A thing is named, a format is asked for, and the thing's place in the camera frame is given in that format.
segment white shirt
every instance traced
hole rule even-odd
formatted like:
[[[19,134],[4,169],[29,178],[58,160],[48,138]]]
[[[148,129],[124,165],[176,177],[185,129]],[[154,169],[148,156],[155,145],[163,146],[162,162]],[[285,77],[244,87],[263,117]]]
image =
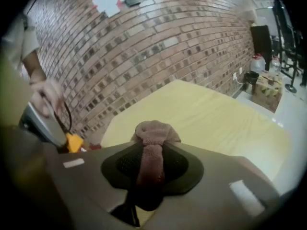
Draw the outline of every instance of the white shirt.
[[[19,14],[1,39],[4,55],[14,69],[20,72],[21,61],[38,48],[34,21],[29,16]]]

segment round stand base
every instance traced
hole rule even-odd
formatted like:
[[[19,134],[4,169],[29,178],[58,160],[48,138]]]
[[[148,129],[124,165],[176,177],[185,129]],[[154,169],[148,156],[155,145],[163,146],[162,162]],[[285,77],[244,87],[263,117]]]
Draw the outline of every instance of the round stand base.
[[[296,93],[296,88],[293,87],[293,86],[291,86],[289,83],[285,84],[284,86],[285,86],[285,88],[286,88],[288,91],[290,91],[291,93]]]

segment yellow tabletop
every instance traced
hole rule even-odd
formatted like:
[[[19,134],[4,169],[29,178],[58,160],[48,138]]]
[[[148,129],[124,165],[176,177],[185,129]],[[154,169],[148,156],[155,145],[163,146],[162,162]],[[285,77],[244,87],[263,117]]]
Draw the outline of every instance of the yellow tabletop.
[[[170,124],[182,143],[244,156],[272,181],[290,151],[289,134],[256,110],[196,84],[176,80],[115,116],[103,147],[128,142],[145,120]]]

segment person's arm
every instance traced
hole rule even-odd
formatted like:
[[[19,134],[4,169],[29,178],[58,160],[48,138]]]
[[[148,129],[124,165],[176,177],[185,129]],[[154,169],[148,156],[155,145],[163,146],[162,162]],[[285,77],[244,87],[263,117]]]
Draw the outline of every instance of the person's arm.
[[[38,47],[34,22],[28,17],[27,27],[24,31],[22,62],[28,72],[30,85],[34,91],[30,102],[42,115],[49,116],[50,111],[46,105],[46,101],[49,101],[53,110],[60,116],[64,104],[63,93],[55,80],[46,78],[37,56],[36,50]]]

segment person's hand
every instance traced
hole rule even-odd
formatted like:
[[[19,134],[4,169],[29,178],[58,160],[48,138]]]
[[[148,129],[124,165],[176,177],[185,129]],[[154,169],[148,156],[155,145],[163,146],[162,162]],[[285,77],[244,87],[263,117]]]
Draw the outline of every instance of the person's hand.
[[[53,110],[60,116],[64,106],[64,96],[60,85],[53,79],[39,81],[31,85],[34,94],[30,102],[43,116],[48,117],[50,110],[47,107],[46,101],[50,102]]]

